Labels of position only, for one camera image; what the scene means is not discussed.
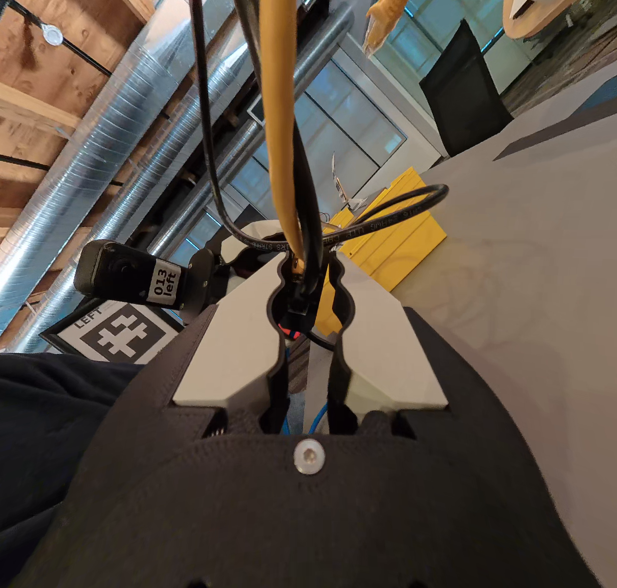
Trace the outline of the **black mesh office chair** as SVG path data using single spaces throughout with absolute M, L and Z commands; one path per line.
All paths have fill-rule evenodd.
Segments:
M 419 84 L 450 158 L 495 136 L 513 121 L 464 19 Z

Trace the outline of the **person's left forearm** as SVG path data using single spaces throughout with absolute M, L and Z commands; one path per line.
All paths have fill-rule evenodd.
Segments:
M 78 355 L 1 354 L 1 530 L 66 497 L 109 410 L 143 365 Z

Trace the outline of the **black network switch box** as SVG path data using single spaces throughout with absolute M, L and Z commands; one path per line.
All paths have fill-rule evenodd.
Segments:
M 305 313 L 286 310 L 277 324 L 289 341 L 296 341 L 313 331 L 317 318 L 318 306 L 313 304 Z

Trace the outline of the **wooden instruction board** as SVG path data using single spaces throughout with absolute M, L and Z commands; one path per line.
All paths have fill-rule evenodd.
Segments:
M 335 189 L 341 201 L 343 202 L 343 207 L 347 208 L 349 211 L 357 212 L 360 207 L 366 202 L 366 198 L 350 198 L 344 191 L 343 185 L 336 175 L 335 171 L 335 153 L 333 153 L 331 158 L 331 175 L 333 178 L 333 182 L 335 184 Z
M 560 12 L 550 12 L 544 6 L 531 6 L 521 17 L 515 20 L 504 21 L 503 19 L 504 32 L 511 39 L 523 39 L 534 36 L 570 6 L 562 9 Z

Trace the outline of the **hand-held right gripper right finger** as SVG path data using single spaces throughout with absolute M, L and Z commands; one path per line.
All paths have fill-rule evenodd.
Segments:
M 329 368 L 332 435 L 352 435 L 367 414 L 443 410 L 449 402 L 404 307 L 343 253 L 328 268 L 342 328 Z

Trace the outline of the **yellow plastic bin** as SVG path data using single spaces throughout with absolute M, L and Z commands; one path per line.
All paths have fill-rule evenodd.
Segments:
M 423 186 L 425 183 L 418 172 L 409 167 L 387 189 L 377 193 L 366 210 L 372 210 L 398 195 Z M 341 209 L 332 216 L 331 223 L 344 228 L 351 223 L 352 218 L 350 210 Z M 425 212 L 388 229 L 347 241 L 341 247 L 341 252 L 391 292 L 446 236 L 435 218 Z M 318 331 L 326 337 L 342 328 L 342 323 L 333 313 L 334 296 L 335 290 L 326 272 L 315 322 Z

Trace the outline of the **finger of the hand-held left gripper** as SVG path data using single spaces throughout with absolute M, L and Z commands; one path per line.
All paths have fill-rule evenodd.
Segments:
M 257 240 L 266 240 L 282 233 L 278 220 L 259 220 L 243 227 L 243 232 Z M 221 244 L 221 264 L 214 278 L 214 299 L 218 302 L 239 287 L 279 254 L 278 251 L 258 250 L 230 236 Z

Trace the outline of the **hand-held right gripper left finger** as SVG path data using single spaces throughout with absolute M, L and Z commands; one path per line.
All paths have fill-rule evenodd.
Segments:
M 180 380 L 181 407 L 245 410 L 265 433 L 281 431 L 288 411 L 284 336 L 274 321 L 274 298 L 284 287 L 279 253 L 220 300 Z

